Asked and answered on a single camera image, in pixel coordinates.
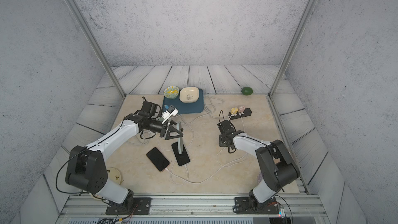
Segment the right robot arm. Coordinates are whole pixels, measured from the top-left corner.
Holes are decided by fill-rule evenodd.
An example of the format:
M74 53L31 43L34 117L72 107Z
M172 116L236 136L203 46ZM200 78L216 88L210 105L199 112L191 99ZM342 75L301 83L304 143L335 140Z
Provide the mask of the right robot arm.
M230 120L224 120L217 126L220 147L227 147L229 153L242 150L257 158L262 179L249 192L251 206L260 207L268 203L286 185L300 177L299 167L282 141L253 138L244 131L237 131Z

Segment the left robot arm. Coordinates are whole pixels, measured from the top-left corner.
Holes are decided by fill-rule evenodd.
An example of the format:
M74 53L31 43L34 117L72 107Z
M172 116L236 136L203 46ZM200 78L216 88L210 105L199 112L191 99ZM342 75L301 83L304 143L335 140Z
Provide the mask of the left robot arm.
M159 105L143 101L142 108L123 118L113 130L100 139L85 147L75 146L65 164L65 182L80 190L101 196L112 204L124 204L133 192L109 179L106 161L124 144L143 131L148 130L159 134L161 138L170 140L181 138L182 131L171 119L179 112L173 105L165 111L157 112Z

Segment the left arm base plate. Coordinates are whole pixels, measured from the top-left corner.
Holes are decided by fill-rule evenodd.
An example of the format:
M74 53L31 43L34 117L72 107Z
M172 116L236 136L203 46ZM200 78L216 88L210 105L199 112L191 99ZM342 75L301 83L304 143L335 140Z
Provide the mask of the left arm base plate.
M123 203L110 201L105 215L148 215L152 198L129 198Z

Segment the light green case phone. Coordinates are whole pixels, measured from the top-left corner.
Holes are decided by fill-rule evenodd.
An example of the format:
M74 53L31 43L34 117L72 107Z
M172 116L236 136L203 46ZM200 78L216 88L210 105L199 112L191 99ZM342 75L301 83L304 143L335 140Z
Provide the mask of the light green case phone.
M182 152L183 152L183 127L182 127L182 123L181 122L179 122L179 123L177 123L177 129L180 131L180 135L179 135L179 138L178 138L178 141L177 141L177 143L178 143L178 154L179 155L181 155L182 154Z

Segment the black phone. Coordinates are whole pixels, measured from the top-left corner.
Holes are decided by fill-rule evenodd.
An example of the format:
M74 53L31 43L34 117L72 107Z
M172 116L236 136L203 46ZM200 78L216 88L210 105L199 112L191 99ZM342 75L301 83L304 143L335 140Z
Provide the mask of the black phone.
M181 154L179 153L178 142L172 144L172 149L179 167L182 167L190 162L188 152L184 145L182 145Z

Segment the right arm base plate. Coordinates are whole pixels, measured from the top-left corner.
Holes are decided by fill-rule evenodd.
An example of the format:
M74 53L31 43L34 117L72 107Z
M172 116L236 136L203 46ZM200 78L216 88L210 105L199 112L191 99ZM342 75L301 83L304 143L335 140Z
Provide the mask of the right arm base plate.
M235 197L233 212L238 215L243 214L267 214L280 215L279 203L275 198L259 203L252 197Z

